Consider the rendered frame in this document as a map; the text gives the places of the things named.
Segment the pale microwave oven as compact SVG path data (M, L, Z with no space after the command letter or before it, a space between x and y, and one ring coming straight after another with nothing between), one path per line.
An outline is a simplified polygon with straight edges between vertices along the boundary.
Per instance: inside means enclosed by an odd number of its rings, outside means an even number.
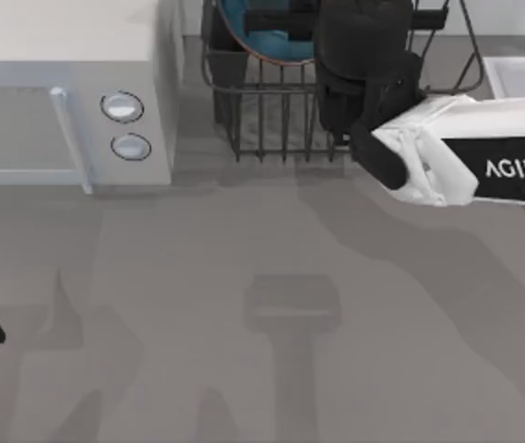
M0 0L0 86L67 91L93 192L171 183L184 67L179 0ZM102 113L119 90L143 102L136 122ZM149 141L146 160L111 151L127 133Z

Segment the glass microwave door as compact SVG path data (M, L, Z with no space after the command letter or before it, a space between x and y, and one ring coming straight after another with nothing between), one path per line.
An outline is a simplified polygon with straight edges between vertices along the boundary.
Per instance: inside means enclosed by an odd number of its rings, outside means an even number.
M49 89L0 86L0 186L81 186Z

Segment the large round microwave knob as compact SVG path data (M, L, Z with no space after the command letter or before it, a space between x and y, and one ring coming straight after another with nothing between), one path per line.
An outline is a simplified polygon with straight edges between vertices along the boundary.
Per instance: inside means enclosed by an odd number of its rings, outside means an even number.
M136 122L145 112L145 106L139 97L123 90L103 94L100 108L107 118L120 124Z

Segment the small round microwave knob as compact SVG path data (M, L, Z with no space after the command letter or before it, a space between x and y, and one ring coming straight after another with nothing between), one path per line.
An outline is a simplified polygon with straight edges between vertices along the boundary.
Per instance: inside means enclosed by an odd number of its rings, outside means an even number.
M127 133L113 138L110 147L118 158L128 162L142 162L152 152L149 141L136 133Z

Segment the blue round plate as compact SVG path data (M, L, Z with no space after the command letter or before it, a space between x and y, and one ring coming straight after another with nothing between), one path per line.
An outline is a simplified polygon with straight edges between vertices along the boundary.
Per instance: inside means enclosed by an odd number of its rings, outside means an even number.
M314 58L314 44L311 41L296 42L287 39L282 31L252 31L244 30L245 8L247 6L262 6L268 0L219 0L218 8L225 20L229 32L249 53L270 62L283 64L305 64ZM270 0L275 6L277 0Z

